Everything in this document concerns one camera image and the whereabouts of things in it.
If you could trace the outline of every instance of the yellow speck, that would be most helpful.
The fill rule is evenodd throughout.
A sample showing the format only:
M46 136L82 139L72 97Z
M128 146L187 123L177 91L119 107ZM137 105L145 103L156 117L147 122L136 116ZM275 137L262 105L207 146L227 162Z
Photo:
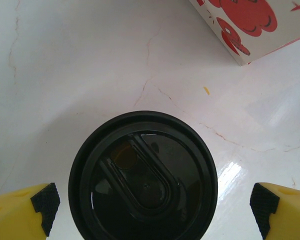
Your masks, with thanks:
M206 94L210 95L209 89L206 86L204 86L203 88L204 88Z

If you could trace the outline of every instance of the black lid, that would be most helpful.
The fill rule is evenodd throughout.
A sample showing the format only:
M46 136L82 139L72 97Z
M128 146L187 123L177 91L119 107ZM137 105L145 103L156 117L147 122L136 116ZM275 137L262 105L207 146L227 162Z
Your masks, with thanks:
M136 111L100 126L72 165L69 204L86 240L199 240L218 179L200 136L181 120Z

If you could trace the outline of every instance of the black rubber pad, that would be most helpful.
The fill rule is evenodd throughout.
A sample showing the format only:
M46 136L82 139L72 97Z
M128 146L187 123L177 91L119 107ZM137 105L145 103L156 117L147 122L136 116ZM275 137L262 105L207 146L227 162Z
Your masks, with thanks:
M266 189L260 183L254 185L250 198L250 206L264 240L270 231L270 214L276 213L279 200L280 197Z
M57 192L56 185L50 183L44 189L39 191L31 198L33 208L36 213L42 214L42 229L47 237L49 237L52 224L54 223L60 198Z

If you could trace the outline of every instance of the white marble surface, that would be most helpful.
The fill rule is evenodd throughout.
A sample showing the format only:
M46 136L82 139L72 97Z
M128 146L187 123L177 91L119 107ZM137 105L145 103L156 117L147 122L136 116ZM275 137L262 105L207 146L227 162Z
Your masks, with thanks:
M300 189L300 41L239 67L188 0L0 0L0 194L55 182L51 240L82 239L67 195L81 144L135 110L208 145L219 201L204 240L262 239L254 183Z

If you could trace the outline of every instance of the cardboard box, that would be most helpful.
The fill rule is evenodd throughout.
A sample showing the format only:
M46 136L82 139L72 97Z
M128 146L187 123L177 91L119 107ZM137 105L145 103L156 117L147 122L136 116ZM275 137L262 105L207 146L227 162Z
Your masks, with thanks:
M190 0L242 66L300 39L300 0Z

